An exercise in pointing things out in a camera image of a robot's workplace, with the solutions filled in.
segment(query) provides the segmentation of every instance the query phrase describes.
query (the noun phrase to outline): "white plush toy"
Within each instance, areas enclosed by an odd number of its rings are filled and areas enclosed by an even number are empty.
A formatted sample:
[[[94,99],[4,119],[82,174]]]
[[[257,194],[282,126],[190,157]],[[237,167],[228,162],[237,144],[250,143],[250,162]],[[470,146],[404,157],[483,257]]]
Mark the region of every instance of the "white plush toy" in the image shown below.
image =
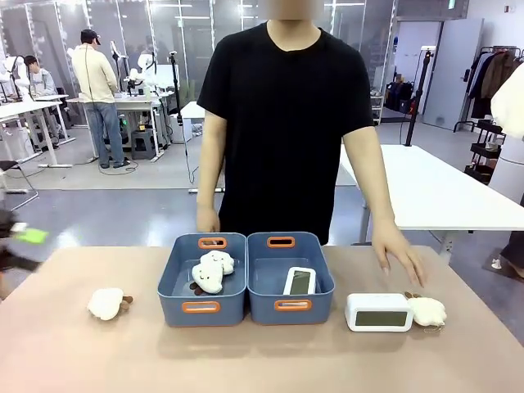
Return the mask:
[[[120,288],[97,289],[88,303],[88,310],[102,321],[113,319],[122,309],[129,309],[132,296],[124,296]]]
[[[421,326],[445,325],[447,315],[445,307],[438,300],[431,297],[412,297],[408,299],[409,307],[413,311],[413,320]]]
[[[191,273],[195,283],[207,293],[222,291],[222,278],[234,270],[234,259],[227,252],[211,251],[200,258]]]

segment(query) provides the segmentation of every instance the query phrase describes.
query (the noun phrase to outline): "bin handle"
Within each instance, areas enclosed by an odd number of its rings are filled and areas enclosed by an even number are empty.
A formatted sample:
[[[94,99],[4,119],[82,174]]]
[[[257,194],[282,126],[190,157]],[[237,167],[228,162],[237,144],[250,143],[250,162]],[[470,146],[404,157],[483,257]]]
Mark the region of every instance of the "bin handle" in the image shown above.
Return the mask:
[[[269,248],[293,248],[295,246],[295,238],[293,236],[271,236],[268,237],[268,247]]]
[[[214,242],[215,244],[205,244],[204,242]],[[215,248],[226,248],[228,241],[225,237],[201,237],[198,239],[198,247],[203,250],[215,249]]]
[[[275,301],[276,311],[309,311],[311,300],[277,300]]]
[[[215,314],[220,311],[220,303],[218,301],[184,301],[182,311],[186,314]]]

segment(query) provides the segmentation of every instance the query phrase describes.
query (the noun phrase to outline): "digital device with screen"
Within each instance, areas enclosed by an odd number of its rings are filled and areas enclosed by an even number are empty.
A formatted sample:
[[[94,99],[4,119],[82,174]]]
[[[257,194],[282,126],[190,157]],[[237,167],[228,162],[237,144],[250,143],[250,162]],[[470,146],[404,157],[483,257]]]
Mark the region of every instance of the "digital device with screen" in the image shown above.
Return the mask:
[[[314,293],[316,272],[307,268],[290,268],[287,272],[284,295],[309,295]]]
[[[346,321],[354,332],[407,332],[413,311],[400,293],[353,293],[347,297]]]

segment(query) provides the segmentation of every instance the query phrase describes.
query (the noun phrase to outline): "man in black t-shirt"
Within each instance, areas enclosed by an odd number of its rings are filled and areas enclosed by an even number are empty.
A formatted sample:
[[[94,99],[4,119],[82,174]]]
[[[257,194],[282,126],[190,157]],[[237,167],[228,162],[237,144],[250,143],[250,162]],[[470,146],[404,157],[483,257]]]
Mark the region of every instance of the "man in black t-shirt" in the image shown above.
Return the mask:
[[[390,252],[412,282],[423,284],[420,259],[395,225],[364,61],[306,19],[307,1],[266,0],[279,5],[267,23],[229,35],[215,49],[198,99],[206,122],[197,228],[306,231],[327,243],[343,140],[373,213],[373,247],[384,272]]]

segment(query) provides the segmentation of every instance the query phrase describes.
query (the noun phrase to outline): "man's left hand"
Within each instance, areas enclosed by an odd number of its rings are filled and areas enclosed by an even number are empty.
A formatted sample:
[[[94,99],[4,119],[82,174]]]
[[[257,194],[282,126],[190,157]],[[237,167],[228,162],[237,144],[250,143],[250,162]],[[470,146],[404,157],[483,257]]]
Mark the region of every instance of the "man's left hand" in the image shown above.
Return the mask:
[[[385,274],[390,272],[390,262],[387,259],[389,252],[404,266],[413,284],[424,286],[426,275],[420,257],[397,228],[393,219],[373,221],[372,243]]]

